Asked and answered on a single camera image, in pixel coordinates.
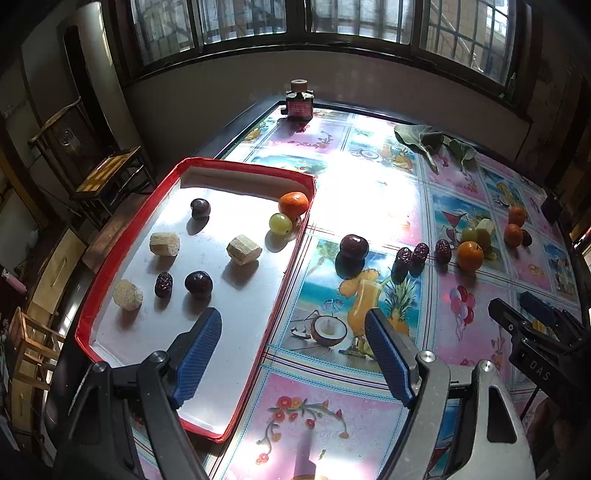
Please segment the table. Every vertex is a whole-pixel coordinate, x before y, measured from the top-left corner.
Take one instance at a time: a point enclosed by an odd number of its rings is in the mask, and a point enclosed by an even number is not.
[[[376,477],[408,412],[390,396],[365,342],[362,322],[374,306],[418,348],[450,364],[490,359],[521,411],[534,385],[509,363],[510,337],[488,316],[490,300],[500,297],[520,310],[518,295],[530,291],[582,320],[569,247],[540,212],[546,192],[482,153],[463,173],[443,148],[434,157],[435,175],[396,140],[395,121],[386,115],[317,108],[309,123],[292,124],[275,101],[254,105],[197,153],[303,171],[318,182],[304,246],[288,273],[289,295],[233,438],[209,450],[210,477]],[[529,248],[510,250],[499,235],[514,203],[528,211]],[[461,272],[454,259],[447,268],[429,260],[402,284],[389,281],[401,247],[422,241],[432,248],[440,238],[456,244],[463,228],[483,218],[496,226],[494,255],[475,275]],[[353,281],[335,273],[338,243],[347,233],[364,236],[371,250]],[[332,325],[328,336],[345,332],[345,338],[334,346],[308,338],[318,318]],[[538,395],[534,407],[542,399]],[[443,469],[458,411],[457,401],[449,401],[430,476]],[[142,462],[157,478],[145,432],[136,427]]]

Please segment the bottle cap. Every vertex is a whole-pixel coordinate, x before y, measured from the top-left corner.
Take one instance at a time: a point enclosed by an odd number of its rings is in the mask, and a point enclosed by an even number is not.
[[[291,91],[295,93],[302,93],[308,91],[308,80],[292,80]]]

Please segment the metal screw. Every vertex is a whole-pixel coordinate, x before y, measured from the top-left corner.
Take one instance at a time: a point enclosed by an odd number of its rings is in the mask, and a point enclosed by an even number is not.
[[[437,359],[435,354],[433,352],[430,352],[429,350],[423,350],[422,352],[419,352],[418,356],[423,362],[427,364],[430,364],[431,362],[434,362]]]
[[[485,372],[492,372],[495,369],[495,364],[490,360],[483,360],[480,362],[480,368],[482,368]]]
[[[162,350],[156,350],[155,352],[152,352],[150,354],[149,359],[151,362],[155,364],[164,362],[164,360],[166,359],[166,352],[163,352]]]
[[[93,371],[95,371],[99,374],[101,372],[104,372],[105,368],[107,368],[107,362],[97,362],[92,366]]]

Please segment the glass bottle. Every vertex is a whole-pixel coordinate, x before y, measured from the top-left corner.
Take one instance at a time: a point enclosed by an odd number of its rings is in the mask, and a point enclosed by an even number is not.
[[[308,90],[307,80],[292,80],[291,91],[285,97],[285,108],[282,115],[288,120],[308,122],[314,116],[314,93]]]

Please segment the orange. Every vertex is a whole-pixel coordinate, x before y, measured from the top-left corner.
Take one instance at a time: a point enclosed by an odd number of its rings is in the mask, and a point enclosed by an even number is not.
[[[286,193],[279,199],[279,211],[291,219],[304,214],[309,206],[308,197],[302,192]]]
[[[484,262],[484,252],[476,242],[463,242],[457,247],[456,259],[460,268],[475,272]]]
[[[503,240],[505,243],[510,247],[518,247],[521,245],[523,241],[523,232],[521,231],[521,227],[514,223],[510,223],[505,227],[505,233],[503,235]]]
[[[527,211],[521,205],[515,205],[509,209],[509,223],[523,226],[527,218]]]

